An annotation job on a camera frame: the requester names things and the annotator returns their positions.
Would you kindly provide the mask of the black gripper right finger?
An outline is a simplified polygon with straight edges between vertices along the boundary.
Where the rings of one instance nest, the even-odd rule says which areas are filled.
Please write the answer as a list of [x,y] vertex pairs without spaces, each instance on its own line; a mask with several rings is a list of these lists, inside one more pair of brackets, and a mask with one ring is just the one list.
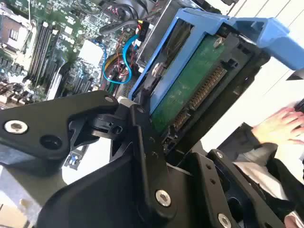
[[208,228],[283,228],[283,222],[219,150],[188,154],[199,209]]

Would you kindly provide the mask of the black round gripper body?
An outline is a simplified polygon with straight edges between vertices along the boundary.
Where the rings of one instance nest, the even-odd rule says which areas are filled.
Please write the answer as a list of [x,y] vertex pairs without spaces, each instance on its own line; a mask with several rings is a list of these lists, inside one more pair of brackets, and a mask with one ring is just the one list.
[[138,211],[130,157],[119,158],[59,191],[39,213],[39,228],[203,228],[207,214],[196,198],[194,177],[168,165],[174,218],[144,221]]

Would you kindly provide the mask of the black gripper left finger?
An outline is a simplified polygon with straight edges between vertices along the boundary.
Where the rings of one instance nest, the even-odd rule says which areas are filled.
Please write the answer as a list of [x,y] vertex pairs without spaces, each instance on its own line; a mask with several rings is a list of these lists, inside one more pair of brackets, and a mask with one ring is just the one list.
[[1,164],[37,176],[58,171],[74,148],[111,139],[111,162],[131,158],[139,215],[175,215],[162,147],[138,104],[98,90],[2,110],[0,126]]

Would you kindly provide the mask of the bare person hand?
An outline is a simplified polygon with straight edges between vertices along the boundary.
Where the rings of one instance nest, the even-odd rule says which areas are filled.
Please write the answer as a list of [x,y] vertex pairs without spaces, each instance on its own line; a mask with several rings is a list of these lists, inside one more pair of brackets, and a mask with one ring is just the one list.
[[301,144],[298,137],[304,134],[304,113],[297,112],[293,107],[284,107],[251,130],[261,143]]

